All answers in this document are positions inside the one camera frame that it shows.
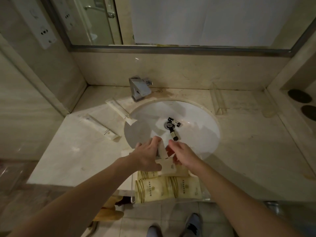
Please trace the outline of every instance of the white sink basin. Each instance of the white sink basin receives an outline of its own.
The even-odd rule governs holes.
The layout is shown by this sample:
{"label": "white sink basin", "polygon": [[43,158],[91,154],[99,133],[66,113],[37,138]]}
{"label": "white sink basin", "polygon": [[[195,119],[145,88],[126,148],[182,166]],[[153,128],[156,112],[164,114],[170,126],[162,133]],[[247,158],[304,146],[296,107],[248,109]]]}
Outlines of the white sink basin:
{"label": "white sink basin", "polygon": [[179,141],[186,143],[201,158],[206,159],[218,147],[220,131],[214,118],[205,110],[182,101],[160,101],[140,106],[131,113],[135,123],[125,123],[124,134],[130,147],[137,142],[144,143],[148,138],[160,136],[168,145],[172,139],[170,131],[164,127],[168,117],[182,125],[175,127]]}

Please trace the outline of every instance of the electrical outlet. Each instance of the electrical outlet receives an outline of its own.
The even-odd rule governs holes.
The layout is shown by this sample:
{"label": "electrical outlet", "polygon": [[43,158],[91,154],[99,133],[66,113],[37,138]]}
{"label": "electrical outlet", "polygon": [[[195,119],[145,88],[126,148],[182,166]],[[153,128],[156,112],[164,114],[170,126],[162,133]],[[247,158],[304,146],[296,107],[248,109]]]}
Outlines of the electrical outlet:
{"label": "electrical outlet", "polygon": [[12,0],[43,49],[57,41],[36,0]]}
{"label": "electrical outlet", "polygon": [[65,0],[51,0],[57,9],[59,16],[63,20],[64,26],[68,31],[75,25],[75,20],[72,17],[71,11]]}

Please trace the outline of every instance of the gray sneaker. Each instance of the gray sneaker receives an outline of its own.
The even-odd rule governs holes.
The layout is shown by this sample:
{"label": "gray sneaker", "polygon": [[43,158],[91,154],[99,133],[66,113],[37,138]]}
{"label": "gray sneaker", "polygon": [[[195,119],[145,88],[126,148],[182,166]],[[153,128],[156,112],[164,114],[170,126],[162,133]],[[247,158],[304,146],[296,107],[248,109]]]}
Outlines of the gray sneaker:
{"label": "gray sneaker", "polygon": [[185,223],[185,233],[193,233],[196,237],[201,236],[202,223],[198,214],[193,213],[190,215]]}
{"label": "gray sneaker", "polygon": [[160,227],[152,225],[148,228],[146,237],[162,237]]}

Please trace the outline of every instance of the mirror frame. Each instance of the mirror frame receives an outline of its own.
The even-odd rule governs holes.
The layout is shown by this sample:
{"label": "mirror frame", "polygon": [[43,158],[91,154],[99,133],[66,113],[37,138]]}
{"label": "mirror frame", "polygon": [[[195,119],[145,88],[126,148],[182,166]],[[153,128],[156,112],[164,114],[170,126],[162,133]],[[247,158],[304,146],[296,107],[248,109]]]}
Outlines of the mirror frame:
{"label": "mirror frame", "polygon": [[218,48],[218,47],[160,47],[160,46],[87,46],[73,45],[50,0],[40,0],[52,20],[58,34],[69,52],[106,52],[142,54],[185,55],[235,55],[235,56],[279,56],[293,57],[316,31],[316,18],[300,36],[291,49]]}

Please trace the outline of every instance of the marble countertop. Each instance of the marble countertop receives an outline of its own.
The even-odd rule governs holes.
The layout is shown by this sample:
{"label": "marble countertop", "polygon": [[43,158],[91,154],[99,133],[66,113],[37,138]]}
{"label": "marble countertop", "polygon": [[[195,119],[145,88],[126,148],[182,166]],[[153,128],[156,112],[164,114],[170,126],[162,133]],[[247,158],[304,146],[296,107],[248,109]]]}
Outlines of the marble countertop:
{"label": "marble countertop", "polygon": [[[221,141],[205,161],[256,199],[310,202],[316,200],[316,176],[278,115],[267,116],[269,101],[259,91],[222,90],[227,114],[216,116]],[[129,150],[124,120],[105,104],[114,97],[129,113],[152,101],[179,100],[214,112],[209,90],[152,88],[135,103],[129,87],[90,86],[63,121],[30,176],[30,184],[76,186],[108,167]],[[115,141],[81,122],[92,114],[120,135]],[[120,187],[130,196],[132,177]]]}

